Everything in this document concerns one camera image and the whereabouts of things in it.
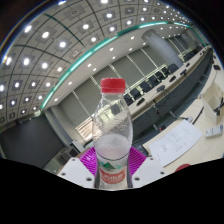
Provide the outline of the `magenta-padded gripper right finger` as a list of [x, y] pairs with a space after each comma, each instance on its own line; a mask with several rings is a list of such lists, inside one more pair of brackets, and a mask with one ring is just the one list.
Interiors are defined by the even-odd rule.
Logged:
[[152, 156], [146, 157], [139, 150], [130, 149], [127, 169], [129, 188], [140, 188], [166, 176], [166, 171]]

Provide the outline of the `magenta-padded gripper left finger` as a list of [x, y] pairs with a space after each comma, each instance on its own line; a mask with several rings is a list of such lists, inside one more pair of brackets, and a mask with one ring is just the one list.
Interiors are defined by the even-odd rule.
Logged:
[[99, 173], [95, 149], [90, 148], [78, 157], [71, 157], [58, 176], [78, 186], [97, 189]]

